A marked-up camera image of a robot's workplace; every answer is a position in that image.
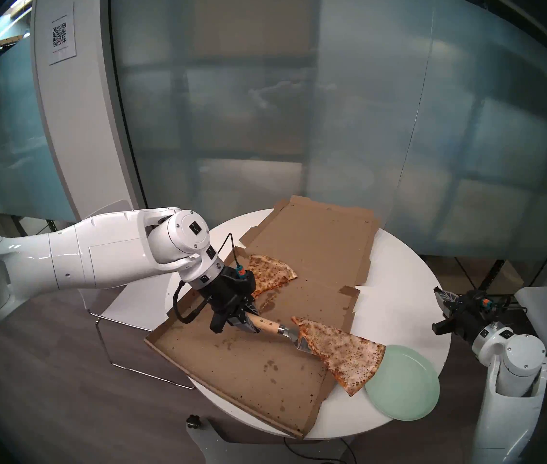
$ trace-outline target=pizza box lid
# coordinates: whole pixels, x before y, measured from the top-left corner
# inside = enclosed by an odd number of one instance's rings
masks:
[[[371,211],[344,208],[292,196],[241,238],[236,248],[244,267],[251,254],[286,262],[297,279],[256,299],[262,316],[293,326],[291,316],[305,317],[345,332],[351,330],[354,305],[370,267],[378,220]],[[232,253],[226,263],[232,261]],[[202,302],[190,290],[178,306],[182,314]],[[188,376],[267,424],[304,437],[320,405],[336,385],[319,358],[297,351],[284,337],[250,334],[225,326],[209,329],[207,306],[190,324],[174,311],[146,343]]]

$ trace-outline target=knife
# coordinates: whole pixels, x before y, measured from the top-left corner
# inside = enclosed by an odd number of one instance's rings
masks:
[[[268,332],[269,334],[280,334],[282,336],[288,337],[299,351],[314,354],[304,338],[299,339],[299,336],[295,331],[292,331],[283,324],[271,321],[262,316],[256,316],[255,314],[252,314],[250,312],[247,312],[246,316],[254,325],[254,327],[260,329],[261,331]]]

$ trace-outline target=wooden knife handle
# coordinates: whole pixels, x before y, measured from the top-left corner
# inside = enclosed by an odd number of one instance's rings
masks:
[[[250,321],[252,321],[254,327],[257,327],[261,331],[265,331],[271,334],[278,334],[278,330],[280,328],[284,330],[284,326],[280,326],[279,322],[270,321],[268,319],[265,319],[264,317],[256,316],[251,312],[247,312],[246,316]]]

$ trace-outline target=qr code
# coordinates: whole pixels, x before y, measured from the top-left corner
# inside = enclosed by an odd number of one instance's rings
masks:
[[[52,46],[54,48],[60,46],[61,44],[65,44],[67,40],[68,37],[65,33],[65,23],[52,28]]]

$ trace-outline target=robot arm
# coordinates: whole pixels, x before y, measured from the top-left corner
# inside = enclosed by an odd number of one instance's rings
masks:
[[[0,237],[0,320],[42,293],[112,288],[168,272],[179,272],[211,304],[214,332],[225,322],[256,332],[245,317],[257,314],[254,276],[225,266],[204,219],[179,208],[107,213],[50,234]]]
[[[482,291],[457,296],[435,288],[435,295],[446,319],[433,324],[432,330],[437,335],[457,334],[488,367],[471,462],[517,462],[542,409],[547,379],[544,344],[501,324],[499,305]]]

